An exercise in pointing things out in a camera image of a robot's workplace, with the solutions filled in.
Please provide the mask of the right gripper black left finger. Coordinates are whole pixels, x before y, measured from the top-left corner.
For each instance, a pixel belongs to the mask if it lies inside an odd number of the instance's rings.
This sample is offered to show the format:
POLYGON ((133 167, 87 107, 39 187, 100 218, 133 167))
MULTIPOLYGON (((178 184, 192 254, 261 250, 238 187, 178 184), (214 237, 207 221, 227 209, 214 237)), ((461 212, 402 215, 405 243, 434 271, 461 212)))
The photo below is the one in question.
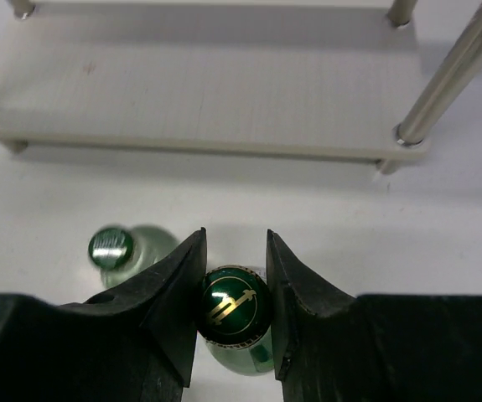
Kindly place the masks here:
POLYGON ((118 286, 61 306, 76 325, 83 401, 179 401, 192 378, 195 295, 206 269, 206 231, 118 286))

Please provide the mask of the dark green gold-cap bottle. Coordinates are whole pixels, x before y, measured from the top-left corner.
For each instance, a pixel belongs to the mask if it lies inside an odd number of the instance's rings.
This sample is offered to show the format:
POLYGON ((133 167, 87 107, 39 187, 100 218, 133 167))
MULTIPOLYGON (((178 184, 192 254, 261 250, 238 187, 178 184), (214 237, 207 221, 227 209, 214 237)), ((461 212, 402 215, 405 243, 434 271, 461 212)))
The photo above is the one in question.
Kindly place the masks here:
POLYGON ((208 271, 197 301, 198 331, 218 363, 245 376, 274 370, 273 306, 262 268, 223 265, 208 271))

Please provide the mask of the clear bottle green cap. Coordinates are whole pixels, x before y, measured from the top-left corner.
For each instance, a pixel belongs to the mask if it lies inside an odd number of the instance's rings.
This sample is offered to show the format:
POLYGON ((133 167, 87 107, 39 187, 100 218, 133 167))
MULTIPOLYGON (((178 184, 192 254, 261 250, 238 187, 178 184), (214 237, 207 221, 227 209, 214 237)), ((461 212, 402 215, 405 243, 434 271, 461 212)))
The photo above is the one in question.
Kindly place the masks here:
POLYGON ((154 225, 109 225, 91 237, 87 254, 106 289, 127 281, 169 255, 179 240, 154 225))

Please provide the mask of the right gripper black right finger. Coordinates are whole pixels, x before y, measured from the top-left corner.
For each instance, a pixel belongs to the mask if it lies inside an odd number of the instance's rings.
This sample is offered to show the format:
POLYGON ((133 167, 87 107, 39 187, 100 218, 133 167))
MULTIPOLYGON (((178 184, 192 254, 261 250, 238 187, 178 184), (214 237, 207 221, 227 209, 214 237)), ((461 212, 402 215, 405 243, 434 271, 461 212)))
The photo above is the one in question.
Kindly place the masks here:
POLYGON ((391 387, 359 301, 267 232, 275 378, 286 401, 389 401, 391 387))

